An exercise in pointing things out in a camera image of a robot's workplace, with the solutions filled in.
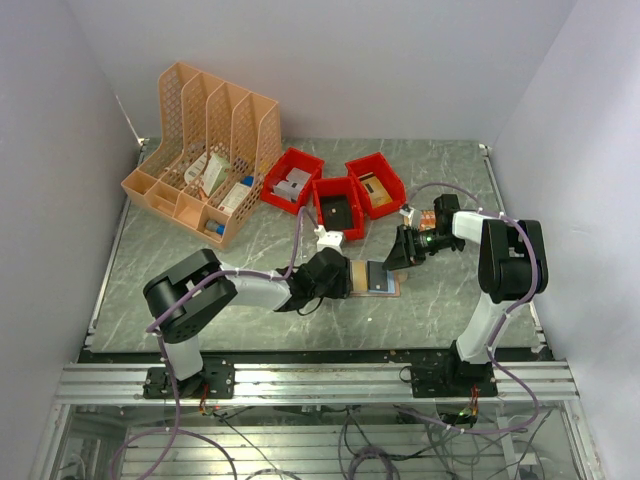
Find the orange patterned card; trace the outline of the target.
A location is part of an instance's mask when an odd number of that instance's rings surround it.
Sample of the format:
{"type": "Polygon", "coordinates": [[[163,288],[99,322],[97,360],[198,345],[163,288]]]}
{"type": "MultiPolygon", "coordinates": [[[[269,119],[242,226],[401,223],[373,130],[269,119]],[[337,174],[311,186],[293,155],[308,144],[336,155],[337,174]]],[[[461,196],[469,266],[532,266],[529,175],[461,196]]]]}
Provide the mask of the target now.
{"type": "Polygon", "coordinates": [[[420,228],[422,230],[433,229],[436,226],[436,215],[432,210],[421,212],[420,228]]]}

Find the grey plain card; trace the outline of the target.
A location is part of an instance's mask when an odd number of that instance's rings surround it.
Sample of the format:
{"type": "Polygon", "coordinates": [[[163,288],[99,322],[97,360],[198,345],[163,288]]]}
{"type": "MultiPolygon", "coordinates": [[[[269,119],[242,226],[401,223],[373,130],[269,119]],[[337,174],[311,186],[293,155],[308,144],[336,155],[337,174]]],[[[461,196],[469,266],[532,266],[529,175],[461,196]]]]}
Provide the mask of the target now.
{"type": "Polygon", "coordinates": [[[368,260],[367,267],[367,288],[369,292],[388,293],[393,283],[393,275],[383,268],[380,261],[368,260]]]}

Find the tan leather card holder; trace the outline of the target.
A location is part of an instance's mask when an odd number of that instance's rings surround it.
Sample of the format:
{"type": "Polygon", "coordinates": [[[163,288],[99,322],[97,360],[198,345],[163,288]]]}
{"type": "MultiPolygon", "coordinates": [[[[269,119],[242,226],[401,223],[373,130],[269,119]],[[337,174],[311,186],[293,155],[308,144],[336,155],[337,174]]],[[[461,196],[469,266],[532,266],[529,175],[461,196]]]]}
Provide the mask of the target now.
{"type": "Polygon", "coordinates": [[[399,297],[400,281],[393,271],[376,260],[353,260],[350,263],[352,288],[350,297],[399,297]]]}

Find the gold striped card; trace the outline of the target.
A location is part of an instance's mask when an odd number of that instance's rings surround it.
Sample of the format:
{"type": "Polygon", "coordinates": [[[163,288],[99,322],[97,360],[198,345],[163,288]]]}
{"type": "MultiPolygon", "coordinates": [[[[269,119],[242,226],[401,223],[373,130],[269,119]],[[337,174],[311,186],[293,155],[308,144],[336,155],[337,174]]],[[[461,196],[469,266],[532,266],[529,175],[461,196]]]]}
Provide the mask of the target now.
{"type": "Polygon", "coordinates": [[[368,194],[373,209],[380,208],[392,201],[389,192],[373,172],[362,175],[359,180],[368,194]]]}

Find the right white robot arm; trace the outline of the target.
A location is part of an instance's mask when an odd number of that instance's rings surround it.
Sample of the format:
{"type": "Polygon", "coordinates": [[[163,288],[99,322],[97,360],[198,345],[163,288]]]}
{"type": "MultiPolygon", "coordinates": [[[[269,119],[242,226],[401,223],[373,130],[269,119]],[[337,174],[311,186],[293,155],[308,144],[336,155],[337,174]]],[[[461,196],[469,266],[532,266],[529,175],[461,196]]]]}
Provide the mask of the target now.
{"type": "Polygon", "coordinates": [[[477,279],[481,296],[463,333],[453,341],[438,381],[450,394],[465,394],[492,376],[493,350],[511,315],[548,284],[541,224],[504,214],[464,211],[455,194],[434,200],[435,227],[401,225],[383,262],[387,271],[418,266],[427,257],[468,242],[479,246],[477,279]]]}

